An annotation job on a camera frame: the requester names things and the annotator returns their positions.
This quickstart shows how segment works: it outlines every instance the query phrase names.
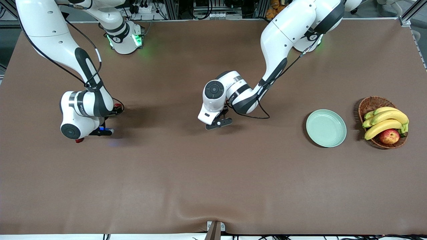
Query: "fruit basket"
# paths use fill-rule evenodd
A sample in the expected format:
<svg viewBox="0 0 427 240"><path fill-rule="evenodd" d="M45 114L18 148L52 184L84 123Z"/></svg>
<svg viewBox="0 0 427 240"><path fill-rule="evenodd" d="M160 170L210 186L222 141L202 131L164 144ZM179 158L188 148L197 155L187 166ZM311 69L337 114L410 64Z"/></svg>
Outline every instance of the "fruit basket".
<svg viewBox="0 0 427 240"><path fill-rule="evenodd" d="M359 104L359 109L358 109L360 121L363 123L363 121L364 121L363 117L365 116L365 114L367 114L370 111L374 111L378 108L381 108L381 107L396 108L396 105L394 105L389 100L387 100L383 97L378 97L378 96L371 96L371 97L367 97L367 98L363 99L362 102ZM371 139L371 141L375 145L377 145L381 148L394 149L394 148L398 148L398 147L401 147L402 145L404 145L407 139L408 139L408 137L406 136L406 137L400 138L399 141L397 141L394 144L383 144L377 135L373 139Z"/></svg>

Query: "plate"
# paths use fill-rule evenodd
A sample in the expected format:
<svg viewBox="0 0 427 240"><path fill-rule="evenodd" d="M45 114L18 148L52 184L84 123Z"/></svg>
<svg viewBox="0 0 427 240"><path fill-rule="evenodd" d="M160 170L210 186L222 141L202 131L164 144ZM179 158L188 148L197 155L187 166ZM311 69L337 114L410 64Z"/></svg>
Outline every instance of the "plate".
<svg viewBox="0 0 427 240"><path fill-rule="evenodd" d="M312 112L305 126L310 138L324 147L340 145L347 135L344 120L337 113L327 109Z"/></svg>

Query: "apple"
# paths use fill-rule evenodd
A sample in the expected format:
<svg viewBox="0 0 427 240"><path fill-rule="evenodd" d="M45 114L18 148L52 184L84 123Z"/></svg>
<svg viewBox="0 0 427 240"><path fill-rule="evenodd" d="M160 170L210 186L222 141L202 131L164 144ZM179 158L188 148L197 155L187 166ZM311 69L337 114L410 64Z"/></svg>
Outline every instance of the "apple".
<svg viewBox="0 0 427 240"><path fill-rule="evenodd" d="M384 144L393 144L399 141L400 134L394 129L387 129L379 134L380 141Z"/></svg>

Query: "brown tablecloth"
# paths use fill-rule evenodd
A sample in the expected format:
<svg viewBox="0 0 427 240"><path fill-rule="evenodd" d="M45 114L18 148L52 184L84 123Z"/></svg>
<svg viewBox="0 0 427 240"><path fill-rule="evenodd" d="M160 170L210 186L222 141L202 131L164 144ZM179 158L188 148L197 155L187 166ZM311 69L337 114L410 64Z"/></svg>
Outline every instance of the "brown tablecloth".
<svg viewBox="0 0 427 240"><path fill-rule="evenodd" d="M144 49L125 56L96 24L77 25L126 105L107 121L113 136L79 144L62 136L58 103L84 88L21 36L0 86L0 233L194 232L208 220L234 234L427 233L427 74L397 20L345 20L325 35L263 98L271 119L230 113L234 123L212 131L197 120L203 87L219 73L259 81L265 25L153 23ZM409 116L405 146L361 140L354 107L371 95ZM339 147L304 132L320 108L346 122Z"/></svg>

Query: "bunch of bananas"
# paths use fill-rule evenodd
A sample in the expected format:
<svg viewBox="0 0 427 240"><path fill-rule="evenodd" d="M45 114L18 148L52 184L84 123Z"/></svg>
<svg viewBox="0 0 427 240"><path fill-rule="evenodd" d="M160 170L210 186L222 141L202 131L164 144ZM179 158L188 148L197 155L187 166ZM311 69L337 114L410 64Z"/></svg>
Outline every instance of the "bunch of bananas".
<svg viewBox="0 0 427 240"><path fill-rule="evenodd" d="M365 139L370 140L387 129L398 129L400 134L408 132L408 117L392 107L382 107L365 115L363 128L370 128L365 133Z"/></svg>

